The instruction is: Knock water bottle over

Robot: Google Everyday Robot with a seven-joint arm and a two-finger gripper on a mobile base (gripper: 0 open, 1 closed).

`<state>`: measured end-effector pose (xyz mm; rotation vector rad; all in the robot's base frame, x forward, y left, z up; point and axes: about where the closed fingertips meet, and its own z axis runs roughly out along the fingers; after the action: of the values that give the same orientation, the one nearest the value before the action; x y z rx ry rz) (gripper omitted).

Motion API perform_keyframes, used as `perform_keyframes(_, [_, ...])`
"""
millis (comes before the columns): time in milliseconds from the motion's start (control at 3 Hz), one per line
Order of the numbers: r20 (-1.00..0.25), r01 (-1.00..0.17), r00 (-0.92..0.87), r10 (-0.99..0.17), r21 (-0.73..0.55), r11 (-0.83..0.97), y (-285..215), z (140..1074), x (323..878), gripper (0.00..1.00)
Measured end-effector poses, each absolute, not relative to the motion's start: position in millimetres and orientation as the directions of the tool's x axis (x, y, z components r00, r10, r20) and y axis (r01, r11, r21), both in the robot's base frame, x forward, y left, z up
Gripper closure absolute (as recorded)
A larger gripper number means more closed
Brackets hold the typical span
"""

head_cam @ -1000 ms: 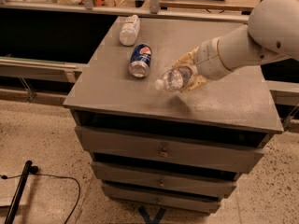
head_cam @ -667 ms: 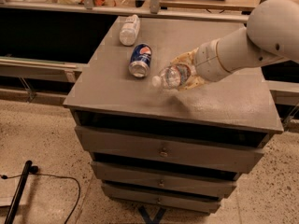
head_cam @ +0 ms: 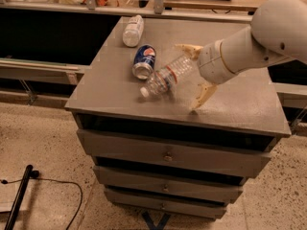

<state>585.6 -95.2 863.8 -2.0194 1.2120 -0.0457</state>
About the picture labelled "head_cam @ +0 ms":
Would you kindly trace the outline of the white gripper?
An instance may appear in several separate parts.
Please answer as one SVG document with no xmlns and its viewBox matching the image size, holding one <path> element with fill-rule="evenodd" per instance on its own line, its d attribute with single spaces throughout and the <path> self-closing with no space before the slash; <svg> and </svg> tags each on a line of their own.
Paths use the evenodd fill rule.
<svg viewBox="0 0 307 230">
<path fill-rule="evenodd" d="M 217 40 L 204 47 L 192 44 L 176 44 L 175 47 L 192 60 L 197 60 L 200 75 L 212 84 L 199 84 L 199 93 L 191 103 L 192 109 L 197 109 L 205 104 L 216 92 L 215 84 L 223 84 L 236 74 L 231 72 L 222 57 L 222 41 Z"/>
</svg>

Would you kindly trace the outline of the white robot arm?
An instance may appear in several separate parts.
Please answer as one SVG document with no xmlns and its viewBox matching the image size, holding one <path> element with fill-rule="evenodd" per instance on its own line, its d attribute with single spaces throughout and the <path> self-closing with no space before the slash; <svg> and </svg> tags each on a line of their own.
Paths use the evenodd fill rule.
<svg viewBox="0 0 307 230">
<path fill-rule="evenodd" d="M 201 107 L 223 84 L 253 68 L 298 60 L 307 63 L 307 4 L 300 0 L 268 0 L 250 25 L 205 46 L 178 44 L 197 63 L 205 83 L 191 107 Z"/>
</svg>

